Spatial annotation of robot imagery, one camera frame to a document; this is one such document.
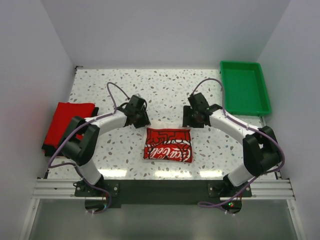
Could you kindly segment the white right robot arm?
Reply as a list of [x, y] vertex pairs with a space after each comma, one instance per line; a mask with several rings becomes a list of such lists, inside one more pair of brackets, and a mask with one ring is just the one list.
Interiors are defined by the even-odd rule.
[[284, 153], [269, 126], [252, 126], [232, 115], [220, 105], [209, 105], [202, 93], [191, 94], [183, 107], [182, 126], [223, 131], [242, 145], [243, 163], [223, 177], [215, 189], [220, 196], [235, 196], [250, 180], [266, 174], [284, 163]]

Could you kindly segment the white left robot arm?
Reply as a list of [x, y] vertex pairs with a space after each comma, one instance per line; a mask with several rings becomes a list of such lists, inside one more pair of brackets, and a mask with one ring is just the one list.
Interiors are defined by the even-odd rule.
[[108, 189], [107, 182], [92, 160], [98, 138], [119, 128], [133, 125], [138, 129], [149, 124], [147, 102], [138, 95], [133, 95], [128, 102], [117, 107], [115, 113], [89, 118], [73, 117], [62, 135], [58, 151], [70, 159], [82, 178], [73, 184], [76, 188], [74, 195], [106, 197], [108, 191], [114, 197], [115, 190]]

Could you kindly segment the white t shirt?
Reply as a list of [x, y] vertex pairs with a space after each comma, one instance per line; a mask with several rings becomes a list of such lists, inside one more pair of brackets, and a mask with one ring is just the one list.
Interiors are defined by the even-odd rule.
[[152, 122], [143, 135], [143, 158], [192, 163], [191, 130], [178, 123]]

